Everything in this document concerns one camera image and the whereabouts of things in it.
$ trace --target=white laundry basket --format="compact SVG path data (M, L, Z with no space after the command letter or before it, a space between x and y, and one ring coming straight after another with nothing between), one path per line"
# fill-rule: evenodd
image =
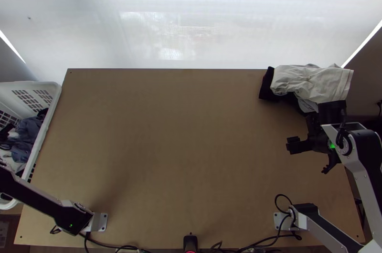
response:
M39 134L33 145L31 155L22 174L22 179L30 181L34 165L41 145L48 131L54 110L61 94L61 86L55 82L19 81L0 83L0 128L7 124L16 124L20 119L36 116L45 108L49 108ZM11 209L17 200L1 200L0 210Z

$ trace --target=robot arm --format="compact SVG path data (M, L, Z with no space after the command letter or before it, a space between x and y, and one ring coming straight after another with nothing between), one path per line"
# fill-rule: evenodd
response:
M2 161L0 161L0 192L53 217L57 227L71 235L106 229L106 213L92 212L82 204L70 200L58 200L17 177Z
M291 154L307 150L328 154L329 164L322 171L325 174L337 163L342 163L353 174L368 216L373 240L365 246L361 245L321 217L317 206L312 203L292 205L289 209L291 217L286 220L282 230L307 230L332 252L382 253L381 139L377 133L360 123L340 124L336 112L344 107L345 101L325 103L319 114L320 128L313 127L308 118L308 139L300 142L298 137L289 138L286 146ZM334 112L334 116L328 115L329 111ZM325 123L329 120L333 122L333 119L337 123ZM338 137L342 138L342 143L337 143ZM280 212L276 215L275 226L280 224L280 218L285 217Z

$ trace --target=white cloth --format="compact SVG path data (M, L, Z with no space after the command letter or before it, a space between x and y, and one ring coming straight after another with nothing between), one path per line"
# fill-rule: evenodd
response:
M275 68L271 90L275 95L294 92L296 96L317 104L345 100L353 70L333 64L319 68L313 64L281 65Z

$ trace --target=wooden tabletop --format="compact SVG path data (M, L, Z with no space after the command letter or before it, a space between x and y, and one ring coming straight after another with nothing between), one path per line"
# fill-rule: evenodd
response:
M68 70L32 184L109 214L92 238L147 249L247 246L276 234L274 197L312 202L351 237L363 233L342 165L291 156L286 138L306 137L294 109L259 100L264 70ZM82 247L50 235L54 221L24 206L15 243ZM277 246L317 245L281 238Z

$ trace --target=cable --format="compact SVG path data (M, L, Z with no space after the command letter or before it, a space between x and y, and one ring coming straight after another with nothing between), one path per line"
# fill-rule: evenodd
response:
M280 211L280 212L282 212L282 213L284 213L284 214L290 214L290 213L287 212L287 211L281 210L281 209L279 208L279 206L277 205L277 200L278 200L278 198L279 198L280 196L285 197L285 198L289 201L290 205L292 205L292 201L289 199L288 196L286 196L285 194L277 194L277 195L275 196L275 205L276 205L276 208L278 209L278 211Z
M86 253L89 253L89 249L87 248L86 241L89 238L90 232L86 232L85 238L84 238L84 248Z
M346 117L347 117L346 109L341 109L341 114L342 114L342 122L340 124L339 130L336 136L336 144L340 148L343 148L343 138L345 137L345 134L346 134L346 129L345 129Z

